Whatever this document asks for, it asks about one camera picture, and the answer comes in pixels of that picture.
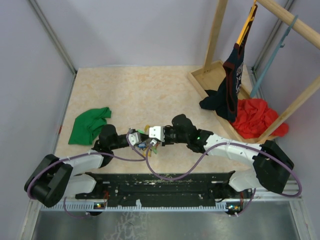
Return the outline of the large metal keyring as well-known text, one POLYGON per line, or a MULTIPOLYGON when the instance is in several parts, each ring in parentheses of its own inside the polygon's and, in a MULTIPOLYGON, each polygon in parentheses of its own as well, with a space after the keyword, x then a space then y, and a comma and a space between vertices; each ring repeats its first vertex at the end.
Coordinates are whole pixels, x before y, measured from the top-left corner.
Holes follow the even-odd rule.
POLYGON ((151 128, 151 126, 148 124, 144 127, 144 134, 145 135, 149 136, 150 128, 151 128))

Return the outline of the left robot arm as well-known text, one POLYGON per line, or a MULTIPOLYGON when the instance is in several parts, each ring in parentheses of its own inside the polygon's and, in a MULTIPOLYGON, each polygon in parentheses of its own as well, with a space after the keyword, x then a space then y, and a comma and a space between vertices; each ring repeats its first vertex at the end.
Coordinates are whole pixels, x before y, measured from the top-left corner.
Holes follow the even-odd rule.
POLYGON ((135 129, 119 135, 114 125, 107 124, 91 150, 65 158, 46 155, 25 183, 24 190, 30 199, 48 208, 77 194, 97 199, 103 195, 104 186, 89 171, 109 164, 115 158, 114 150, 137 146, 148 139, 148 134, 135 129))

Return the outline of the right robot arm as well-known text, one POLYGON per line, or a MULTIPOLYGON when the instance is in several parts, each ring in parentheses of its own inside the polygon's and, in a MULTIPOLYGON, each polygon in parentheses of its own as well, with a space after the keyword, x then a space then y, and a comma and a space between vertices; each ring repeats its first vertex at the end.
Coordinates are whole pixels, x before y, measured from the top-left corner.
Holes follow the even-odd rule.
POLYGON ((185 114, 175 116, 171 125, 162 128, 160 140, 163 145, 186 144, 194 153, 224 157, 249 166, 247 170, 232 173, 223 185, 223 192, 229 198, 258 187, 281 195, 294 168, 291 159, 272 140, 244 143, 227 139, 196 128, 185 114))

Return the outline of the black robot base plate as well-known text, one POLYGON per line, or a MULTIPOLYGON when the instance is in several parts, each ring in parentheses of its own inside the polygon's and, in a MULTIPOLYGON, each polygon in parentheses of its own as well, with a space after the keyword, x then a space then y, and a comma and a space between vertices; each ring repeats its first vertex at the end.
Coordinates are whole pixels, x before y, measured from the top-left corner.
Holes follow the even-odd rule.
POLYGON ((228 184, 231 173, 191 173, 175 180, 176 174, 166 174, 167 180, 160 179, 150 173, 125 174, 108 173, 92 174, 97 178, 97 186, 91 193, 80 193, 77 200, 108 200, 109 197, 120 199, 124 196, 143 195, 195 195, 199 194, 207 199, 224 200, 238 198, 242 192, 237 192, 228 184))

